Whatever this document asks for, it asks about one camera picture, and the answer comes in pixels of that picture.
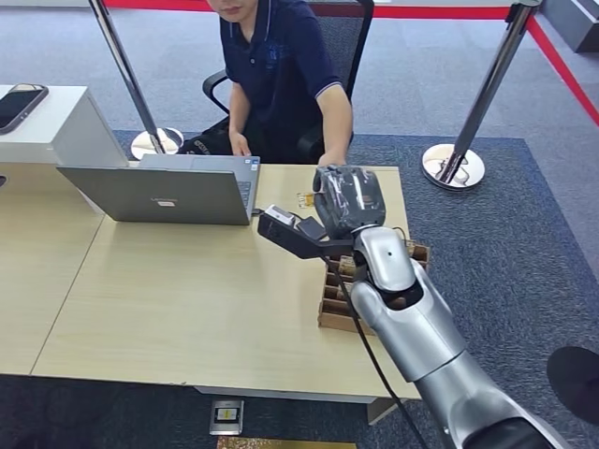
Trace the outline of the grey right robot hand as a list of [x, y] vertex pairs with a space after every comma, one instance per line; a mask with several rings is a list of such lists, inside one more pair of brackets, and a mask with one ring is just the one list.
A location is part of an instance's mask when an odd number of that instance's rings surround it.
[[313, 204], [329, 239], [349, 239], [364, 226], [383, 225], [387, 207], [373, 171], [359, 166], [317, 167]]

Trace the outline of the person's right hand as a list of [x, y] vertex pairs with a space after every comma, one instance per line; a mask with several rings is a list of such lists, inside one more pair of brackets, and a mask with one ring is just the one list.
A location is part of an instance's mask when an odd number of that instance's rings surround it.
[[233, 155], [241, 157], [252, 155], [247, 139], [243, 134], [236, 131], [230, 132], [229, 138]]

